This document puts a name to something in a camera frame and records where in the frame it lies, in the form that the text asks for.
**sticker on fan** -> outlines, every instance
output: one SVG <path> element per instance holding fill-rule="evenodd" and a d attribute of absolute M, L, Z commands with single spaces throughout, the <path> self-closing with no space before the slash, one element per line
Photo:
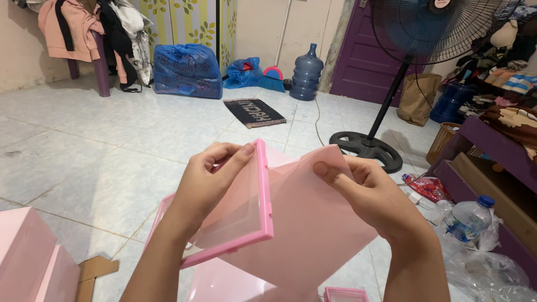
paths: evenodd
<path fill-rule="evenodd" d="M 434 6 L 441 9 L 450 3 L 451 0 L 434 0 Z"/>

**fan base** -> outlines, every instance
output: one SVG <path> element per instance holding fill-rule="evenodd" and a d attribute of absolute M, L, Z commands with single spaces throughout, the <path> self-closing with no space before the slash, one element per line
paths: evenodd
<path fill-rule="evenodd" d="M 330 137 L 330 143 L 337 144 L 342 151 L 356 153 L 357 157 L 381 161 L 384 164 L 382 168 L 388 174 L 395 173 L 403 167 L 403 159 L 394 148 L 379 139 L 367 139 L 367 134 L 338 132 Z"/>

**pink shoe box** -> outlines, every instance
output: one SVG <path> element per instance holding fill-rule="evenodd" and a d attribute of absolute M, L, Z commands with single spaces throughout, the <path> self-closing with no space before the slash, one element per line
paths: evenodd
<path fill-rule="evenodd" d="M 0 212 L 0 300 L 35 301 L 55 244 L 34 208 Z"/>
<path fill-rule="evenodd" d="M 48 262 L 35 302 L 73 302 L 76 297 L 80 267 L 66 249 L 57 245 Z"/>
<path fill-rule="evenodd" d="M 369 302 L 365 290 L 325 287 L 324 302 Z"/>

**black doormat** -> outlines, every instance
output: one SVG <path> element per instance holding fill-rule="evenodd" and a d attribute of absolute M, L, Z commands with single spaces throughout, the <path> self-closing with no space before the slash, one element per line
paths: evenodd
<path fill-rule="evenodd" d="M 286 119 L 258 98 L 225 99 L 224 104 L 246 128 L 286 123 Z"/>

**hand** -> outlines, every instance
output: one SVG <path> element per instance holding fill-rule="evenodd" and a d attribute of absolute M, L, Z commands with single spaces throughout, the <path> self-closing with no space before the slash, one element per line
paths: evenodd
<path fill-rule="evenodd" d="M 316 163 L 313 171 L 345 197 L 354 212 L 381 237 L 392 244 L 434 235 L 414 204 L 375 160 L 344 157 L 354 180 L 324 162 Z"/>
<path fill-rule="evenodd" d="M 173 213 L 187 228 L 188 239 L 200 228 L 228 191 L 237 174 L 248 164 L 255 151 L 252 143 L 244 146 L 215 142 L 188 161 L 173 202 L 166 212 Z M 215 164 L 226 162 L 215 172 Z"/>

